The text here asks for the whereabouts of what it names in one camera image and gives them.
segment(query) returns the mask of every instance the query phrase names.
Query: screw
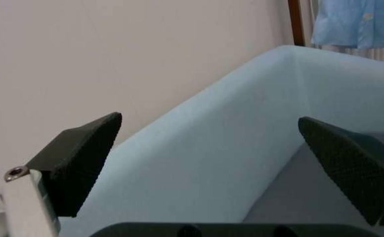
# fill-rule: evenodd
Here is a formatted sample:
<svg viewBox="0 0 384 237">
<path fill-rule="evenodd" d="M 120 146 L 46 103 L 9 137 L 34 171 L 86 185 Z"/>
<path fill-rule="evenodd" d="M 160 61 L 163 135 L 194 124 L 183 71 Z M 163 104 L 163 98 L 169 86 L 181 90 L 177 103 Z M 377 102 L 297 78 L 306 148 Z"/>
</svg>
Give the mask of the screw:
<svg viewBox="0 0 384 237">
<path fill-rule="evenodd" d="M 4 175 L 4 180 L 6 182 L 13 181 L 22 176 L 29 174 L 29 169 L 26 166 L 18 166 L 6 172 Z"/>
</svg>

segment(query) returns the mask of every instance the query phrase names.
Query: white wall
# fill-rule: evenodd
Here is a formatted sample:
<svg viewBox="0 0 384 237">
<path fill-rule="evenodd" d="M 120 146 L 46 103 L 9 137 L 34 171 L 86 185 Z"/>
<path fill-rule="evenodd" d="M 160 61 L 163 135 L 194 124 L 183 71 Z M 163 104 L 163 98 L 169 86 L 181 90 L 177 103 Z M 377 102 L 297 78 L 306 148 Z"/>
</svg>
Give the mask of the white wall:
<svg viewBox="0 0 384 237">
<path fill-rule="evenodd" d="M 0 0 L 0 182 L 65 128 L 121 111 L 120 143 L 291 42 L 285 0 Z"/>
</svg>

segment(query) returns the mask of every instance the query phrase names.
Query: light blue bin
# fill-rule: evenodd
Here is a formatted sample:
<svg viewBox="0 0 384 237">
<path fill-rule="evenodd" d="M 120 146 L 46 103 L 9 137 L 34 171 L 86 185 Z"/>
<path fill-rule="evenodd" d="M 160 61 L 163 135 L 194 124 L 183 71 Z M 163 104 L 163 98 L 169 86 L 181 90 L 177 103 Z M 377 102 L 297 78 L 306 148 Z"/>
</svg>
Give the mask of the light blue bin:
<svg viewBox="0 0 384 237">
<path fill-rule="evenodd" d="M 61 235 L 242 222 L 302 146 L 302 116 L 384 133 L 384 62 L 295 46 L 256 57 L 116 147 Z"/>
</svg>

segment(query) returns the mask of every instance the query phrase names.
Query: textured gripper pad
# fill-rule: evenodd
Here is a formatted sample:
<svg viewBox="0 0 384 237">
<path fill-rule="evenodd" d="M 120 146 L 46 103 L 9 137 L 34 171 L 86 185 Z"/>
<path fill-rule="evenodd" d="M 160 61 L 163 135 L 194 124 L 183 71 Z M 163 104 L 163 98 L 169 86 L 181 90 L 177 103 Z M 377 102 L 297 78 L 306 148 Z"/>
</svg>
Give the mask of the textured gripper pad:
<svg viewBox="0 0 384 237">
<path fill-rule="evenodd" d="M 62 131 L 26 166 L 41 171 L 57 216 L 76 216 L 113 146 L 122 123 L 111 113 Z"/>
<path fill-rule="evenodd" d="M 319 120 L 299 119 L 299 130 L 328 176 L 370 225 L 384 225 L 384 144 Z"/>
</svg>

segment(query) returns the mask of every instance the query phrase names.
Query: silver metal part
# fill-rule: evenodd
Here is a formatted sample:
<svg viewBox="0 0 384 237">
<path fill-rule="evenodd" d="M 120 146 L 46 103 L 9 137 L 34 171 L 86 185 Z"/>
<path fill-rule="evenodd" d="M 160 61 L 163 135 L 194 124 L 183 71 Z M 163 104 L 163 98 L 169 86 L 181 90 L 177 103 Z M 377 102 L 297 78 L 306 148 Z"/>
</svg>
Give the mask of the silver metal part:
<svg viewBox="0 0 384 237">
<path fill-rule="evenodd" d="M 10 182 L 27 174 L 29 174 L 29 169 L 26 166 L 14 167 L 13 169 L 7 171 L 4 175 L 4 180 L 6 182 Z"/>
<path fill-rule="evenodd" d="M 5 183 L 2 198 L 11 237 L 57 236 L 57 230 L 38 190 L 34 174 Z"/>
</svg>

